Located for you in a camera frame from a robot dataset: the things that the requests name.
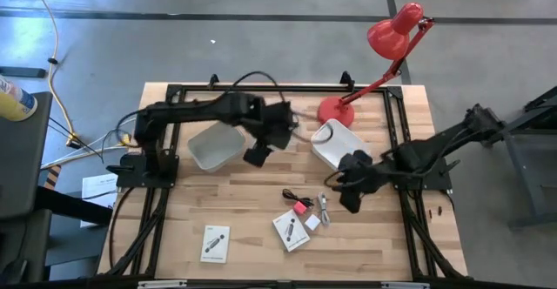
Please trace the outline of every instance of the white plastic container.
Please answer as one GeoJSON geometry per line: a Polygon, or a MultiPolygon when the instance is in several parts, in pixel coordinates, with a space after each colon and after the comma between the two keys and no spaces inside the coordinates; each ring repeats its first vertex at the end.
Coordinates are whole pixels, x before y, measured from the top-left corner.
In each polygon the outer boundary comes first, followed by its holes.
{"type": "Polygon", "coordinates": [[[337,119],[329,119],[312,136],[312,151],[321,158],[329,167],[335,171],[339,168],[340,159],[347,153],[362,150],[369,154],[366,144],[352,131],[341,124],[337,119]],[[323,144],[315,144],[314,141],[329,138],[331,131],[327,124],[332,127],[332,137],[323,144]]]}
{"type": "Polygon", "coordinates": [[[245,137],[236,128],[216,123],[188,141],[193,159],[199,168],[215,172],[244,149],[245,137]]]}

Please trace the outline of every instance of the concrete floor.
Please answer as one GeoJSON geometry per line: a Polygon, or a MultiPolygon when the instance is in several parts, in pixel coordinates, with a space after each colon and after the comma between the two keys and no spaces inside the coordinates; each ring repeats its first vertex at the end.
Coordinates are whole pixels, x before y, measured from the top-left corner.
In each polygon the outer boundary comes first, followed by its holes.
{"type": "MultiPolygon", "coordinates": [[[[47,0],[57,10],[191,14],[388,16],[386,0],[47,0]]],[[[422,3],[434,17],[555,18],[555,0],[396,0],[422,3]]],[[[38,0],[0,0],[0,10],[42,8],[38,0]]],[[[76,130],[94,140],[137,108],[146,81],[233,80],[251,70],[282,82],[336,83],[348,70],[371,83],[387,67],[367,45],[372,23],[142,21],[58,19],[56,88],[76,130]]],[[[45,18],[0,17],[0,64],[47,67],[53,47],[45,18]]],[[[475,103],[513,119],[527,101],[555,86],[556,25],[439,24],[408,59],[412,84],[424,84],[438,130],[459,122],[475,103]]],[[[44,79],[15,79],[45,91],[44,79]]],[[[62,119],[53,107],[52,117],[62,119]]],[[[54,131],[44,162],[68,150],[54,131]]],[[[122,153],[113,152],[108,163],[122,153]]],[[[471,144],[452,155],[454,201],[466,264],[476,279],[554,286],[557,226],[511,232],[509,219],[527,215],[506,150],[471,144]]],[[[98,158],[66,165],[57,188],[81,189],[81,178],[105,173],[98,158]]],[[[103,234],[91,238],[100,249],[103,234]]],[[[67,265],[53,277],[91,273],[94,264],[67,265]]]]}

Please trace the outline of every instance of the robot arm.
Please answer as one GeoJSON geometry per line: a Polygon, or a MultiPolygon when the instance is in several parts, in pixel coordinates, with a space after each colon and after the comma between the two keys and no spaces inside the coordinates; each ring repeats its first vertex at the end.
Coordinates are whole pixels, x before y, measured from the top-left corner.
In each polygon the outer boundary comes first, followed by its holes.
{"type": "Polygon", "coordinates": [[[142,149],[141,154],[125,154],[120,165],[107,169],[118,174],[118,186],[173,186],[178,157],[163,149],[161,136],[166,126],[208,120],[244,127],[256,139],[253,148],[246,151],[244,160],[258,167],[271,154],[270,146],[286,148],[297,127],[290,102],[267,105],[262,97],[240,91],[207,101],[157,102],[138,111],[134,138],[142,149]]]}
{"type": "Polygon", "coordinates": [[[491,112],[476,104],[466,112],[462,122],[437,133],[427,140],[412,140],[381,154],[382,161],[374,164],[363,151],[346,154],[339,164],[343,175],[332,187],[341,192],[340,203],[350,212],[358,212],[362,194],[375,193],[381,186],[393,183],[397,190],[421,190],[424,184],[433,184],[433,190],[442,187],[448,179],[446,155],[469,142],[489,139],[502,127],[491,112]]]}

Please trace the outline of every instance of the wooden table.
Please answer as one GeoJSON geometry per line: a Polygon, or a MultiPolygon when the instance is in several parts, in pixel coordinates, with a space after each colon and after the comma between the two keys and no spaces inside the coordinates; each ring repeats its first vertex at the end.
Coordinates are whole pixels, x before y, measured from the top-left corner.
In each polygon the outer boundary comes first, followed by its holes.
{"type": "MultiPolygon", "coordinates": [[[[147,83],[140,107],[164,100],[167,83],[147,83]]],[[[404,101],[413,139],[434,133],[424,86],[403,86],[404,101]]],[[[187,99],[215,98],[218,92],[188,92],[187,99]]],[[[276,92],[258,93],[267,103],[279,100],[276,92]]],[[[285,97],[292,108],[315,114],[321,98],[328,93],[291,93],[285,97]]],[[[374,159],[390,149],[383,98],[368,94],[353,103],[356,119],[351,129],[369,146],[374,159]]],[[[390,186],[363,198],[361,210],[351,214],[339,203],[339,194],[323,186],[332,172],[311,151],[309,144],[292,139],[286,151],[276,151],[263,168],[245,163],[241,157],[220,170],[202,172],[186,145],[212,122],[183,124],[177,154],[178,180],[171,190],[164,232],[158,255],[157,278],[162,279],[296,279],[296,280],[406,280],[411,278],[399,197],[390,186]],[[331,225],[309,231],[311,240],[287,252],[272,220],[290,210],[281,196],[284,188],[300,197],[316,197],[325,192],[331,225]],[[200,263],[205,225],[231,227],[228,261],[224,265],[200,263]]],[[[319,124],[303,119],[300,131],[310,137],[319,124]]],[[[120,258],[138,233],[146,190],[136,189],[125,201],[117,219],[114,238],[115,258],[120,258]]],[[[459,233],[447,197],[424,192],[429,230],[439,249],[454,267],[466,274],[459,233]],[[443,212],[437,215],[438,206],[443,212]]],[[[144,251],[149,253],[150,240],[144,251]]],[[[426,271],[421,242],[420,267],[426,271]]],[[[108,239],[99,272],[108,270],[108,239]]]]}

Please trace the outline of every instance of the white paper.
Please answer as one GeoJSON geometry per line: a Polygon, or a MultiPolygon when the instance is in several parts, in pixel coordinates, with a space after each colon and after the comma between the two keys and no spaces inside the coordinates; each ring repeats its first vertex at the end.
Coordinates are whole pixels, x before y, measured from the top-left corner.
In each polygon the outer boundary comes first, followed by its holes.
{"type": "MultiPolygon", "coordinates": [[[[110,194],[103,195],[102,197],[92,198],[86,200],[87,202],[94,203],[96,205],[101,205],[105,207],[114,207],[116,202],[116,181],[118,176],[116,174],[110,173],[102,176],[83,178],[81,185],[81,198],[88,198],[96,196],[98,194],[103,194],[105,192],[114,192],[110,194]]],[[[96,224],[81,221],[80,227],[91,227],[96,224]]]]}
{"type": "Polygon", "coordinates": [[[209,263],[226,263],[230,227],[207,225],[201,245],[201,261],[209,263]]]}
{"type": "Polygon", "coordinates": [[[275,229],[285,244],[288,252],[296,249],[310,240],[310,236],[305,232],[304,226],[299,221],[294,210],[290,210],[272,221],[275,229]]]}

